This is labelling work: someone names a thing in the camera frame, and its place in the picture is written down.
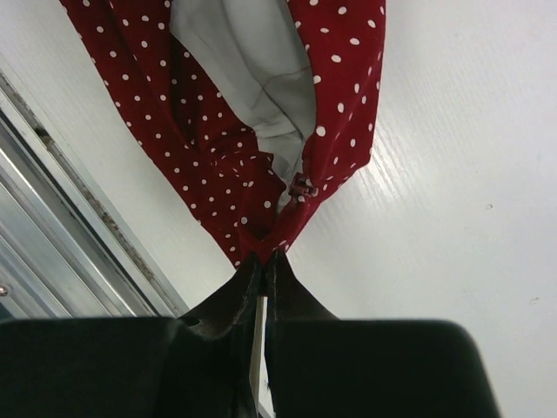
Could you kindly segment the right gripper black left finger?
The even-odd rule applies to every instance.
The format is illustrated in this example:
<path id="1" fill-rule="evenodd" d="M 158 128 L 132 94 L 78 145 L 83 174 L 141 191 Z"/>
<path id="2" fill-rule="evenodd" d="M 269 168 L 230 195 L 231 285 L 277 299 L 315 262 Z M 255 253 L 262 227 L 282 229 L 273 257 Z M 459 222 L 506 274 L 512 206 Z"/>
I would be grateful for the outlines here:
<path id="1" fill-rule="evenodd" d="M 4 321 L 2 416 L 255 416 L 249 375 L 262 276 L 250 255 L 178 318 Z"/>

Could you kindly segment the red polka dot skirt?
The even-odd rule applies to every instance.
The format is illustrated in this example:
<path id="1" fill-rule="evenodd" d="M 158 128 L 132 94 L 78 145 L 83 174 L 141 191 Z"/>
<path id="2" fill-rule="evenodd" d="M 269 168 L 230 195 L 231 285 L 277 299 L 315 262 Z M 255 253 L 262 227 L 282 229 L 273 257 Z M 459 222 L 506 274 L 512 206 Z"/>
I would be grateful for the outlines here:
<path id="1" fill-rule="evenodd" d="M 231 263 L 371 159 L 383 1 L 65 1 L 122 120 Z"/>

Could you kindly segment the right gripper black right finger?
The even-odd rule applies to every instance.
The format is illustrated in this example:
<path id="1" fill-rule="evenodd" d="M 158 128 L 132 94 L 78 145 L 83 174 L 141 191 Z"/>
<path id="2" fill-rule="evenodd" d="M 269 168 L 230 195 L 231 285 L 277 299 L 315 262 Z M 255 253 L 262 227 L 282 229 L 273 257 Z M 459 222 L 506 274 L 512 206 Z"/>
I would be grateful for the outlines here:
<path id="1" fill-rule="evenodd" d="M 296 278 L 266 267 L 265 361 L 278 417 L 497 417 L 480 352 L 444 320 L 342 320 Z"/>

